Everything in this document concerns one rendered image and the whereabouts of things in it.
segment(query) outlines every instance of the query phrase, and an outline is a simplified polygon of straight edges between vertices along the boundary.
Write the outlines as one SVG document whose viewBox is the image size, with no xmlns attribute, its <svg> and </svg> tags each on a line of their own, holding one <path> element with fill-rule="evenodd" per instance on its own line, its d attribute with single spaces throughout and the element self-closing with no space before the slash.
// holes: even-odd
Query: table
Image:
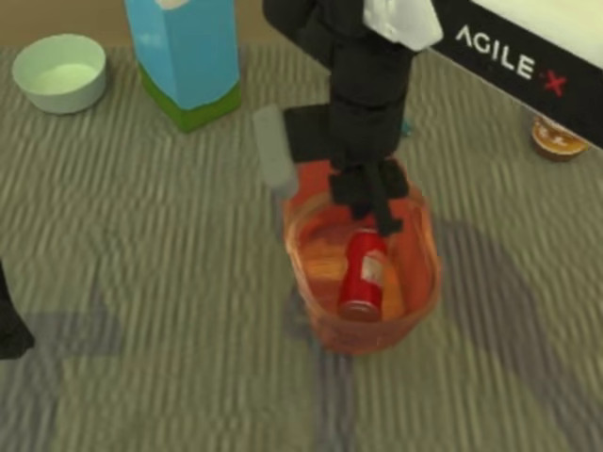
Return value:
<svg viewBox="0 0 603 452">
<path fill-rule="evenodd" d="M 433 49 L 603 147 L 603 3 L 434 0 L 445 37 Z"/>
</svg>

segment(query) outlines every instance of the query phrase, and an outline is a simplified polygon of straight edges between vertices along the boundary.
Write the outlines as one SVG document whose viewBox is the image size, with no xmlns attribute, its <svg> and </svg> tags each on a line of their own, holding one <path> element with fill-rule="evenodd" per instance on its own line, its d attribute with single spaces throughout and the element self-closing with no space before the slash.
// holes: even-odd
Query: box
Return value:
<svg viewBox="0 0 603 452">
<path fill-rule="evenodd" d="M 142 86 L 184 132 L 239 107 L 234 0 L 125 0 Z"/>
</svg>

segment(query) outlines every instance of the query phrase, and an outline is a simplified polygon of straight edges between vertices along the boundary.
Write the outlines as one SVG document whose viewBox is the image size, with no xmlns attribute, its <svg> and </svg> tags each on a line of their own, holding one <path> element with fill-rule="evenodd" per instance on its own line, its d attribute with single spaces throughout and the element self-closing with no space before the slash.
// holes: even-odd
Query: black object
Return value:
<svg viewBox="0 0 603 452">
<path fill-rule="evenodd" d="M 433 3 L 444 29 L 435 51 L 603 147 L 602 69 L 472 1 Z"/>
<path fill-rule="evenodd" d="M 0 360 L 16 360 L 35 346 L 36 340 L 17 314 L 0 262 Z"/>
<path fill-rule="evenodd" d="M 355 218 L 374 213 L 380 234 L 399 231 L 388 198 L 406 196 L 401 170 L 383 161 L 396 150 L 413 59 L 363 24 L 364 0 L 264 0 L 268 22 L 331 71 L 330 102 L 285 111 L 296 163 L 329 159 L 337 203 Z M 389 178 L 383 180 L 384 172 Z"/>
</svg>

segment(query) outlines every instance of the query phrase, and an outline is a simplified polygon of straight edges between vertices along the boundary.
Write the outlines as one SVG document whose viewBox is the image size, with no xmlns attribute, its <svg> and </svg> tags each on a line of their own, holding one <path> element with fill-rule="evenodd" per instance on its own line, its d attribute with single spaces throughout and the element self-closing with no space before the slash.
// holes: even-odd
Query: coke can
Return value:
<svg viewBox="0 0 603 452">
<path fill-rule="evenodd" d="M 339 292 L 339 316 L 357 322 L 381 320 L 386 256 L 387 244 L 377 231 L 354 233 L 346 252 L 348 268 Z"/>
</svg>

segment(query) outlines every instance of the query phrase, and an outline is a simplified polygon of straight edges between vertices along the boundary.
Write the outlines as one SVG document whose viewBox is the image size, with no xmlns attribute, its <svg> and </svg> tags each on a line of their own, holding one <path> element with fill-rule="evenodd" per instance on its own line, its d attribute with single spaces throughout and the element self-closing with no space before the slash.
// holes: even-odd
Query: white bowl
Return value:
<svg viewBox="0 0 603 452">
<path fill-rule="evenodd" d="M 85 36 L 44 38 L 17 56 L 12 77 L 40 110 L 75 113 L 94 105 L 105 92 L 105 50 Z"/>
</svg>

